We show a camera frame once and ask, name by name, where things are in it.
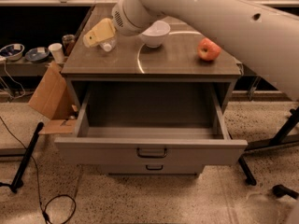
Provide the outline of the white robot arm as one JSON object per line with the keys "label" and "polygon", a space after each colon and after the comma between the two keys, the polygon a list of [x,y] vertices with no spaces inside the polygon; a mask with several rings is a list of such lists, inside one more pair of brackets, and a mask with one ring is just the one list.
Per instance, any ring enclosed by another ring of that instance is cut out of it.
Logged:
{"label": "white robot arm", "polygon": [[248,0],[119,0],[83,42],[139,35],[167,16],[184,21],[296,101],[299,99],[299,18]]}

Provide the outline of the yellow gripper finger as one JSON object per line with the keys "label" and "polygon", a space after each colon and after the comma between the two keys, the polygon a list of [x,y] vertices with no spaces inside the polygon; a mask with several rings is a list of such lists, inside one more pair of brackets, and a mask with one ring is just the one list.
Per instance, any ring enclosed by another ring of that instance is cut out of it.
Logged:
{"label": "yellow gripper finger", "polygon": [[113,38],[116,29],[110,18],[104,18],[83,36],[83,43],[87,48],[98,46],[100,43]]}

